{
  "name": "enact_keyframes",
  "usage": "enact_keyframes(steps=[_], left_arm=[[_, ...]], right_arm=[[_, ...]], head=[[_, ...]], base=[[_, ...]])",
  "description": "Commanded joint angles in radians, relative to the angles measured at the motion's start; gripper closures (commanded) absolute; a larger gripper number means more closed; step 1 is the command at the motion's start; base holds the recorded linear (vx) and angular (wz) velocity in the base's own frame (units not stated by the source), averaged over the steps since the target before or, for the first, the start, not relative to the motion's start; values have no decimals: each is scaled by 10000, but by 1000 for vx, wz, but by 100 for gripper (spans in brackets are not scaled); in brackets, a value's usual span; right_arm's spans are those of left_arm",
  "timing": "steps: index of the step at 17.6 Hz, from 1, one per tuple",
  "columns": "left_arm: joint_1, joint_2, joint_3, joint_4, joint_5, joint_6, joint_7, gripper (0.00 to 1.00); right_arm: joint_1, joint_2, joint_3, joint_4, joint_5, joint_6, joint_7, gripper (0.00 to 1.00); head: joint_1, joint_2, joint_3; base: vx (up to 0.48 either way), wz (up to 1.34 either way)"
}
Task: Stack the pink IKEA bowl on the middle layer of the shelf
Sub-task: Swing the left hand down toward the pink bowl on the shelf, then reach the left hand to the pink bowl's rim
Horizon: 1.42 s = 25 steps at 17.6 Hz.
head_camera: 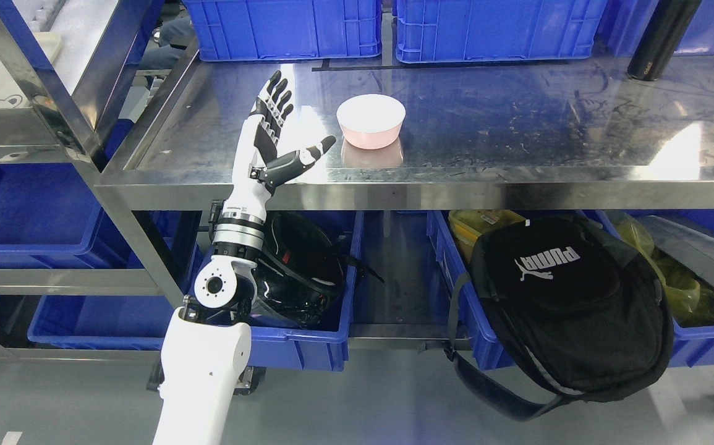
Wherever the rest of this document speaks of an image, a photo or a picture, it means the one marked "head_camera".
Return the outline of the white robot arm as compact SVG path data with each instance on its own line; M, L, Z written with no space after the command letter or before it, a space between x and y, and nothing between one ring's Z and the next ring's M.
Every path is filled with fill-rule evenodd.
M256 296L253 271L263 246L266 200L224 201L213 218L213 255L193 296L171 316L161 349L164 382L155 444L218 444L240 374L250 357L250 326L206 324L206 309L231 309Z

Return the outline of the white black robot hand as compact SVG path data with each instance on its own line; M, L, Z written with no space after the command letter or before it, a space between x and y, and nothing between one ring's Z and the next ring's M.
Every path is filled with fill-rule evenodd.
M278 154L281 132L294 110L292 93L289 79L276 70L256 96L240 130L232 167L233 190L224 201L224 211L264 221L266 204L276 189L305 174L336 143L337 138L329 135L317 144Z

